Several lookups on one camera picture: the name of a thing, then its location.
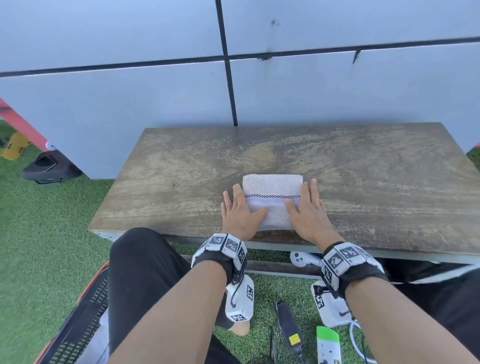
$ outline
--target foot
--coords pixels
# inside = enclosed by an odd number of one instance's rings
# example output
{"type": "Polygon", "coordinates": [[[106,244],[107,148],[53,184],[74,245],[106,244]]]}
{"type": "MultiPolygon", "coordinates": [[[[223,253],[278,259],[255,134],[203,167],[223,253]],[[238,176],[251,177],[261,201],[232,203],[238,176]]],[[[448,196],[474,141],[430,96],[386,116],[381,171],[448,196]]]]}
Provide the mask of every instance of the foot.
{"type": "Polygon", "coordinates": [[[233,332],[235,335],[245,336],[250,331],[250,321],[236,322],[228,330],[233,332]]]}

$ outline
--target black pants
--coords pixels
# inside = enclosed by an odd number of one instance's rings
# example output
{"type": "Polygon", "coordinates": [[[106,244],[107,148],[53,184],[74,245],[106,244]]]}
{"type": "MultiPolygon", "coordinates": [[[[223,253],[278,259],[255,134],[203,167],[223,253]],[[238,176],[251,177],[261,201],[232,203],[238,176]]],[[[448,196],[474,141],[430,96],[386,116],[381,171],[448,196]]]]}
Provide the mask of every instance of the black pants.
{"type": "MultiPolygon", "coordinates": [[[[110,353],[189,269],[187,261],[153,230],[131,229],[114,242],[108,269],[110,353]]],[[[396,287],[480,360],[480,269],[445,282],[396,287]]],[[[216,325],[230,328],[233,323],[225,316],[225,300],[216,325]]],[[[213,335],[205,362],[239,363],[213,335]]]]}
{"type": "MultiPolygon", "coordinates": [[[[128,230],[113,243],[108,268],[110,354],[189,270],[190,264],[151,229],[128,230]]],[[[233,322],[225,316],[225,302],[226,296],[215,324],[228,329],[233,322]]],[[[214,335],[205,362],[240,363],[214,335]]]]}

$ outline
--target grass floor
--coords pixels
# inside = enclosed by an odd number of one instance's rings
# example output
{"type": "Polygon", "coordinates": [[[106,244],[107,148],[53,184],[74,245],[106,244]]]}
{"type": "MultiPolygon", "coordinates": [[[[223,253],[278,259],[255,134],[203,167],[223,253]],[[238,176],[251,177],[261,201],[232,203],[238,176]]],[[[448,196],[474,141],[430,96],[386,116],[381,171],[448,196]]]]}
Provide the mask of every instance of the grass floor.
{"type": "MultiPolygon", "coordinates": [[[[0,136],[9,128],[0,124],[0,136]]],[[[472,159],[480,162],[480,150],[472,159]]],[[[52,186],[21,177],[39,151],[28,147],[17,161],[0,158],[0,363],[31,364],[73,308],[86,284],[108,259],[110,242],[87,226],[113,181],[85,176],[52,186]]],[[[182,253],[190,247],[176,246],[182,253]]],[[[288,254],[256,251],[250,258],[288,261],[288,254]]],[[[280,363],[294,363],[281,341],[273,305],[278,295],[289,303],[306,338],[305,354],[316,363],[315,326],[320,325],[310,294],[311,280],[253,276],[255,316],[244,338],[217,329],[220,340],[243,363],[268,352],[268,330],[276,330],[280,363]]],[[[338,330],[344,363],[362,363],[338,330]]]]}

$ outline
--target wooden tabletop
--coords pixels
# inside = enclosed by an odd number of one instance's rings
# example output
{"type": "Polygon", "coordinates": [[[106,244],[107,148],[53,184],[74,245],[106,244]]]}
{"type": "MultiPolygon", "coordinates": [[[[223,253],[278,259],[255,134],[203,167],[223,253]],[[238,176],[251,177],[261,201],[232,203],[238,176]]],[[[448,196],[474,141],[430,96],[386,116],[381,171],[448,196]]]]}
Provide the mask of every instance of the wooden tabletop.
{"type": "Polygon", "coordinates": [[[480,256],[480,173],[440,123],[145,129],[89,229],[209,237],[250,173],[316,178],[333,226],[365,248],[480,256]]]}

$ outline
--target yellow object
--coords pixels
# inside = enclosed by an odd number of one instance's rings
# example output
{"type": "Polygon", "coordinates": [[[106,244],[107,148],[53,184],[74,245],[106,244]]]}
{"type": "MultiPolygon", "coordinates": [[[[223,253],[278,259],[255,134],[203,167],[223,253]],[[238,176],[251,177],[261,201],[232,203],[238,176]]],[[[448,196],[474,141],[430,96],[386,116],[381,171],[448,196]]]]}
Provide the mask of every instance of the yellow object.
{"type": "Polygon", "coordinates": [[[290,340],[290,344],[293,346],[300,342],[300,336],[298,334],[294,334],[288,338],[290,340]]]}
{"type": "Polygon", "coordinates": [[[30,144],[27,138],[19,132],[14,133],[5,148],[0,149],[0,156],[8,160],[16,160],[30,144]]]}

